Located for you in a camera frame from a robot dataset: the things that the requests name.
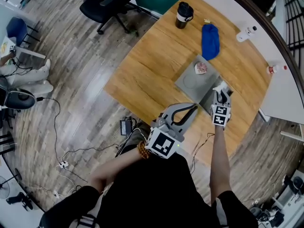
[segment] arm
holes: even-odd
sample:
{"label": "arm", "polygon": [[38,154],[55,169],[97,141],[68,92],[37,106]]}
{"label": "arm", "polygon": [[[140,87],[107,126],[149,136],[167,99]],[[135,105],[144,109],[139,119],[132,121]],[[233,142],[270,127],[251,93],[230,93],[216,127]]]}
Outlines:
{"label": "arm", "polygon": [[210,174],[211,203],[221,193],[231,190],[230,187],[230,165],[226,150],[224,129],[215,125],[215,136],[211,159]]}
{"label": "arm", "polygon": [[4,66],[6,64],[6,62],[12,58],[15,57],[15,54],[14,53],[9,53],[8,55],[4,56],[4,57],[1,57],[0,59],[0,67]]}
{"label": "arm", "polygon": [[97,167],[91,173],[88,185],[101,193],[108,184],[114,181],[120,171],[141,159],[138,149],[132,149]]}

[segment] wooden floor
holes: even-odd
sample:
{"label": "wooden floor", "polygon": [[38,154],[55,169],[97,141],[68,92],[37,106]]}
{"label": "wooden floor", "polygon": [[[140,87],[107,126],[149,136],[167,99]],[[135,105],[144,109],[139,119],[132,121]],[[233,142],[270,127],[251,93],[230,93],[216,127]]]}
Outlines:
{"label": "wooden floor", "polygon": [[[48,97],[57,99],[61,113],[57,118],[57,155],[68,150],[95,147],[104,149],[124,138],[119,134],[119,120],[130,112],[110,97],[103,86],[139,38],[126,35],[113,20],[103,36],[96,33],[98,24],[79,10],[82,0],[32,0],[25,11],[39,18],[41,42],[33,48],[52,60],[49,80],[54,91]],[[155,22],[145,13],[131,11],[122,16],[135,25],[140,37]],[[44,64],[28,58],[28,64]],[[9,166],[18,168],[25,186],[44,187],[67,195],[72,183],[56,173],[54,117],[56,102],[44,100],[30,110],[18,114],[13,121],[17,150],[5,155]],[[245,205],[251,199],[267,199],[280,190],[281,180],[291,173],[302,156],[302,143],[283,137],[280,130],[299,134],[292,123],[273,119],[264,123],[256,116],[249,132],[231,158],[233,190]],[[115,146],[101,152],[89,150],[69,153],[69,170],[87,179],[90,171],[116,154]],[[191,156],[182,152],[191,163]],[[76,185],[85,185],[77,176],[57,167]],[[193,179],[199,193],[209,202],[209,167],[196,164]],[[50,191],[33,189],[34,197],[44,209],[59,201]]]}

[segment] person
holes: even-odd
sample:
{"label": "person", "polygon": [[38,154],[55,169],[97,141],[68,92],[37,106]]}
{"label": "person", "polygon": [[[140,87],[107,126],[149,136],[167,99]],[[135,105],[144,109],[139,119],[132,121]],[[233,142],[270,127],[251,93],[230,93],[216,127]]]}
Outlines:
{"label": "person", "polygon": [[10,59],[15,57],[15,52],[0,59],[0,75],[5,76],[9,85],[13,88],[20,88],[30,91],[33,95],[41,95],[52,92],[54,87],[46,80],[51,67],[50,59],[39,70],[24,69],[13,64],[8,64]]}
{"label": "person", "polygon": [[[141,123],[139,128],[147,138],[149,126]],[[196,191],[184,157],[174,153],[169,159],[153,154],[148,159],[144,158],[147,157],[142,150],[145,144],[141,135],[135,133],[127,141],[121,155],[91,173],[86,186],[45,212],[40,227],[258,227],[255,217],[231,190],[223,127],[215,126],[209,183],[211,207]],[[112,182],[108,192],[100,199]],[[86,214],[98,200],[101,200],[98,215],[88,218]],[[90,219],[90,225],[84,222]]]}

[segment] blue stool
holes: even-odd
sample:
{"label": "blue stool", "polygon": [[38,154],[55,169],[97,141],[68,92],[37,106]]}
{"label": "blue stool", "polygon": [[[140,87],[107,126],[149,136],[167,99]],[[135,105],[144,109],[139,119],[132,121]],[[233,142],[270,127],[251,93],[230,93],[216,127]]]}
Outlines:
{"label": "blue stool", "polygon": [[38,32],[37,30],[35,30],[34,28],[28,26],[26,24],[26,22],[24,22],[23,19],[17,18],[17,17],[13,17],[9,24],[6,27],[6,31],[8,34],[8,38],[11,37],[16,37],[16,45],[19,47],[21,45],[22,42],[25,42],[27,44],[30,44],[29,42],[25,41],[25,37],[29,36],[33,39],[35,39],[36,41],[40,41],[37,38],[31,36],[30,34],[28,34],[28,28],[30,28],[31,30]]}

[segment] wooden table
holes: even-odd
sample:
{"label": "wooden table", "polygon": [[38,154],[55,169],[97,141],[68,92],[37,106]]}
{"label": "wooden table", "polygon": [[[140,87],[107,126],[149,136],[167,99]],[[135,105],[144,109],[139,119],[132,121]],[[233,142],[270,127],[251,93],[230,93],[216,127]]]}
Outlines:
{"label": "wooden table", "polygon": [[[175,27],[180,1],[194,8],[194,19],[185,29]],[[220,54],[210,63],[233,90],[232,117],[225,129],[229,156],[237,149],[268,88],[267,62],[250,41],[236,40],[238,28],[202,0],[180,0],[142,37],[122,61],[105,86],[105,90],[146,123],[150,123],[171,104],[191,102],[174,82],[202,54],[201,30],[204,19],[219,29]],[[202,109],[185,133],[183,148],[190,154],[213,133],[210,116]],[[196,157],[210,164],[213,137]]]}

